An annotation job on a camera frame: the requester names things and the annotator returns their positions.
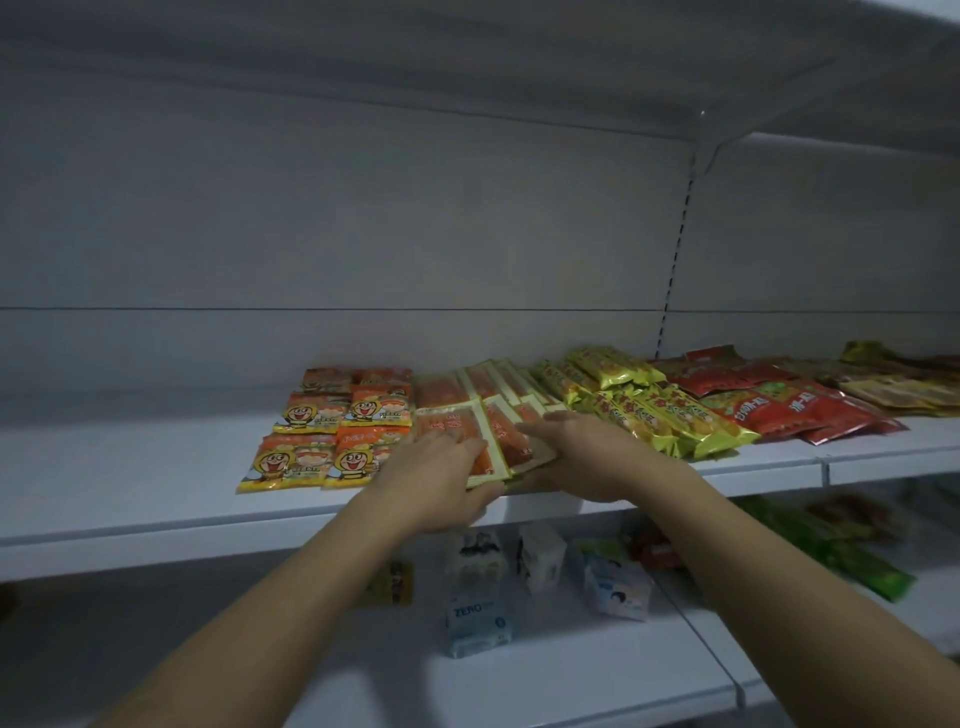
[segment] packaged snack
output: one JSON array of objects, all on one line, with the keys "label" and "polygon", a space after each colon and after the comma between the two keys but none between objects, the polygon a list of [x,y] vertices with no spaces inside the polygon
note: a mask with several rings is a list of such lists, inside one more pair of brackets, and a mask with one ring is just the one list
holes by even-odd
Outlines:
[{"label": "packaged snack", "polygon": [[543,359],[531,371],[538,381],[543,383],[551,393],[557,396],[560,401],[569,409],[579,401],[588,391],[573,381],[569,376],[551,361]]},{"label": "packaged snack", "polygon": [[[739,425],[736,422],[728,420],[724,417],[720,417],[715,412],[712,412],[702,406],[680,387],[673,385],[661,387],[660,394],[680,407],[690,417],[706,423],[711,431],[725,431],[728,435],[733,437],[738,446],[750,445],[751,443],[754,443],[760,439],[758,432],[753,432],[751,429],[748,429],[743,425]],[[702,425],[696,425],[696,428],[698,429],[701,427]]]},{"label": "packaged snack", "polygon": [[409,384],[358,384],[353,388],[353,398],[342,427],[409,427]]},{"label": "packaged snack", "polygon": [[409,561],[391,561],[377,570],[360,595],[356,606],[408,607],[414,600],[414,565]]},{"label": "packaged snack", "polygon": [[811,445],[822,445],[831,440],[854,434],[874,425],[876,418],[842,401],[824,397],[812,387],[803,387],[798,380],[787,383],[768,381],[756,390],[771,400],[786,404],[794,412],[809,415],[819,427],[801,434]]},{"label": "packaged snack", "polygon": [[516,547],[516,573],[532,595],[553,591],[560,582],[566,542],[545,521],[522,525]]},{"label": "packaged snack", "polygon": [[510,477],[510,468],[507,467],[500,448],[496,446],[496,438],[491,431],[483,404],[479,400],[449,407],[418,410],[415,429],[417,437],[422,437],[433,430],[442,430],[453,435],[457,442],[471,437],[486,441],[487,448],[473,461],[473,470],[467,478],[468,488],[490,480],[506,480]]},{"label": "packaged snack", "polygon": [[472,528],[447,535],[446,575],[458,586],[475,586],[502,579],[509,567],[494,528]]},{"label": "packaged snack", "polygon": [[357,372],[357,384],[409,384],[413,370],[402,367],[361,369]]},{"label": "packaged snack", "polygon": [[808,415],[794,412],[786,404],[770,400],[753,389],[718,392],[702,398],[700,404],[771,440],[792,437],[820,426]]},{"label": "packaged snack", "polygon": [[333,459],[332,435],[267,435],[237,493],[308,488],[324,484]]},{"label": "packaged snack", "polygon": [[414,402],[419,409],[447,407],[470,400],[470,392],[457,372],[414,378]]},{"label": "packaged snack", "polygon": [[336,434],[350,402],[339,395],[308,395],[295,392],[287,400],[274,432],[288,435]]},{"label": "packaged snack", "polygon": [[725,428],[694,416],[686,407],[668,398],[659,387],[650,387],[638,393],[636,402],[666,420],[682,438],[681,451],[692,455],[695,460],[739,446],[737,439]]},{"label": "packaged snack", "polygon": [[600,352],[608,356],[617,364],[622,364],[629,369],[633,377],[634,384],[646,386],[648,384],[656,384],[659,381],[666,380],[666,375],[654,367],[653,364],[637,358],[632,354],[622,352],[620,349],[615,349],[614,347],[600,347]]},{"label": "packaged snack", "polygon": [[339,367],[308,369],[303,373],[300,389],[311,395],[349,395],[353,372]]},{"label": "packaged snack", "polygon": [[610,389],[634,380],[629,367],[609,358],[599,347],[578,347],[570,350],[566,358],[596,379],[601,389]]},{"label": "packaged snack", "polygon": [[408,427],[342,428],[337,451],[324,481],[325,488],[367,485],[404,437]]}]

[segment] hand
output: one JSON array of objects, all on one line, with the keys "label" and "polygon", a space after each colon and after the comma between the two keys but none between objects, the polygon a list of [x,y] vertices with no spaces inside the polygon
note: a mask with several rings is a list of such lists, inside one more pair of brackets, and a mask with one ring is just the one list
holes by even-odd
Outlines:
[{"label": "hand", "polygon": [[560,454],[555,463],[528,473],[525,483],[559,488],[585,500],[635,501],[637,484],[651,467],[669,469],[679,462],[590,415],[549,412],[541,423],[516,427]]},{"label": "hand", "polygon": [[505,492],[499,481],[467,490],[473,461],[486,446],[475,438],[458,443],[442,432],[404,442],[361,495],[380,499],[388,517],[411,535],[465,528]]}]

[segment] right hand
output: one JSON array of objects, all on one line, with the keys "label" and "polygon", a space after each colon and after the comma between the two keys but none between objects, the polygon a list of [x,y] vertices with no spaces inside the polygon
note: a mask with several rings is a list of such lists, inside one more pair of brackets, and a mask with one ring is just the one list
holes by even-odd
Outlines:
[{"label": "right hand", "polygon": [[651,468],[672,468],[679,462],[590,415],[549,412],[542,422],[516,427],[560,455],[556,462],[526,474],[524,482],[533,488],[559,488],[584,500],[636,501],[639,482]]}]

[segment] left hand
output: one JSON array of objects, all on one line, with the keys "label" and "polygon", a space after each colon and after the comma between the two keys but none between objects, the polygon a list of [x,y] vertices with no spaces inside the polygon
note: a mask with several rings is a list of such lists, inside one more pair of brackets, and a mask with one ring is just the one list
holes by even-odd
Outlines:
[{"label": "left hand", "polygon": [[461,443],[442,432],[431,432],[398,447],[365,489],[411,533],[466,528],[502,496],[502,482],[483,483],[467,490],[467,476],[484,440]]}]

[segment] blue package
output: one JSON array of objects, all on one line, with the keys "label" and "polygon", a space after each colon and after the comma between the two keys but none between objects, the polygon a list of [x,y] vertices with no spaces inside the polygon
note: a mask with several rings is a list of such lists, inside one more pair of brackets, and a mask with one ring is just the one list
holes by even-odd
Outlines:
[{"label": "blue package", "polygon": [[446,635],[450,657],[461,658],[509,644],[514,628],[496,595],[457,593],[447,606]]}]

